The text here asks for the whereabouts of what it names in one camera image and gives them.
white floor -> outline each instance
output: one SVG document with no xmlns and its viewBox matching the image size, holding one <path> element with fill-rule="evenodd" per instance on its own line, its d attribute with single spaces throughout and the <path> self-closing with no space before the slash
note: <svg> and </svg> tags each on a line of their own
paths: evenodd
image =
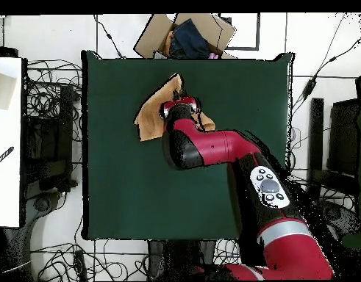
<svg viewBox="0 0 361 282">
<path fill-rule="evenodd" d="M 309 77 L 320 67 L 342 16 L 342 13 L 261 13 L 259 51 L 228 52 L 241 59 L 273 59 L 285 51 L 296 53 L 293 64 L 293 99 L 296 100 Z M 126 57 L 138 57 L 132 48 L 149 18 L 148 14 L 99 15 L 99 20 L 112 35 L 119 51 Z M 242 31 L 239 27 L 242 25 L 242 27 L 247 27 L 243 31 L 250 33 L 245 37 L 242 36 L 242 40 L 246 40 L 246 42 L 242 42 L 240 46 L 251 46 L 252 44 L 251 33 L 254 31 L 255 24 L 249 22 L 250 18 L 244 14 L 234 14 L 233 16 L 232 24 L 237 27 L 237 30 Z M 357 13 L 346 14 L 326 60 L 350 48 L 359 37 L 361 37 L 361 17 Z M 111 41 L 106 37 L 103 29 L 96 26 L 92 15 L 7 16 L 4 22 L 4 38 L 0 20 L 0 45 L 3 42 L 7 47 L 18 49 L 20 57 L 26 57 L 28 60 L 64 59 L 81 66 L 80 52 L 88 49 L 97 51 L 103 58 L 117 57 Z M 357 97 L 354 80 L 361 75 L 361 44 L 328 64 L 319 75 L 312 95 L 293 116 L 293 126 L 300 130 L 301 138 L 308 135 L 308 112 L 311 98 L 324 99 L 324 128 L 327 128 L 333 103 Z M 325 166 L 328 131 L 325 131 L 324 135 Z M 306 166 L 307 148 L 307 140 L 305 140 L 301 142 L 299 149 L 294 149 L 297 168 Z M 75 142 L 74 161 L 78 162 L 79 157 L 80 146 Z M 304 177 L 301 171 L 295 174 Z M 79 182 L 79 186 L 68 194 L 63 208 L 38 220 L 35 225 L 31 241 L 32 250 L 73 242 L 74 233 L 82 216 L 82 170 L 80 166 L 73 172 L 73 178 Z M 94 251 L 93 242 L 82 240 L 80 235 L 77 236 L 77 242 L 87 252 Z M 105 240 L 96 242 L 96 254 L 101 261 L 104 260 L 102 255 L 104 243 Z M 147 252 L 147 247 L 145 241 L 113 240 L 108 242 L 106 252 L 114 253 L 106 255 L 108 262 L 122 262 L 131 273 L 136 270 L 135 261 L 143 258 L 142 253 Z M 139 255 L 122 256 L 119 253 L 138 253 Z M 33 270 L 35 272 L 41 270 L 52 256 L 51 253 L 33 253 Z M 85 261 L 89 267 L 93 265 L 93 260 L 87 256 Z M 113 275 L 120 274 L 120 268 L 117 265 L 111 266 L 110 271 Z M 44 277 L 51 278 L 55 275 L 54 270 L 48 270 Z M 126 274 L 123 274 L 116 280 L 123 280 L 125 277 Z M 105 272 L 101 272 L 96 276 L 96 280 L 108 281 L 110 278 Z M 129 280 L 143 281 L 145 276 L 135 273 Z"/>
</svg>

open cardboard box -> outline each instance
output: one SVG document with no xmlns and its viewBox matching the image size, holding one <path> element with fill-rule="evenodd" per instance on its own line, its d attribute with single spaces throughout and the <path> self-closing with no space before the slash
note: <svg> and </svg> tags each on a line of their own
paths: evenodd
<svg viewBox="0 0 361 282">
<path fill-rule="evenodd" d="M 168 33 L 189 18 L 208 42 L 210 52 L 219 55 L 221 59 L 236 58 L 224 52 L 236 29 L 211 13 L 178 13 L 174 22 L 166 14 L 153 14 L 134 50 L 143 58 L 153 58 L 155 51 L 163 52 Z"/>
</svg>

green table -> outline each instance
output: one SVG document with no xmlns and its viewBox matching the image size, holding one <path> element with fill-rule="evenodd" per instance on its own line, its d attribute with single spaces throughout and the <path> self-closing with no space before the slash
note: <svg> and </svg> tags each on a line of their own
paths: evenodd
<svg viewBox="0 0 361 282">
<path fill-rule="evenodd" d="M 217 129 L 251 131 L 285 166 L 291 57 L 100 60 L 83 51 L 83 154 L 88 163 L 83 167 L 83 237 L 238 238 L 226 165 L 172 170 L 160 140 L 139 141 L 134 118 L 145 99 L 177 72 Z"/>
</svg>

red robot arm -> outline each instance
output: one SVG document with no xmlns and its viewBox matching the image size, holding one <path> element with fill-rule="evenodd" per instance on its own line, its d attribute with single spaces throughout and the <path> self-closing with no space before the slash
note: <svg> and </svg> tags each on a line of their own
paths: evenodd
<svg viewBox="0 0 361 282">
<path fill-rule="evenodd" d="M 260 149 L 237 131 L 198 130 L 192 118 L 199 109 L 197 103 L 186 98 L 161 106 L 163 152 L 177 170 L 235 164 L 229 186 L 233 192 L 244 191 L 253 209 L 251 221 L 257 225 L 257 243 L 263 244 L 267 267 L 226 265 L 232 274 L 240 280 L 332 278 L 318 243 Z"/>
</svg>

brown cloth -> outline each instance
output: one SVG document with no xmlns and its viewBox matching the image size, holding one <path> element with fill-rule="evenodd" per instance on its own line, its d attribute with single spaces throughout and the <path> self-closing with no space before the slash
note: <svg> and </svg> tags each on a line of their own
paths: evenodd
<svg viewBox="0 0 361 282">
<path fill-rule="evenodd" d="M 140 141 L 152 140 L 161 137 L 163 134 L 164 121 L 160 117 L 160 104 L 174 99 L 174 91 L 180 93 L 182 90 L 182 79 L 178 73 L 170 77 L 160 89 L 153 94 L 141 107 L 135 118 L 135 125 L 138 125 L 140 132 Z M 194 113 L 193 119 L 197 122 L 199 129 L 204 128 L 205 131 L 215 130 L 215 124 L 203 112 L 200 115 Z"/>
</svg>

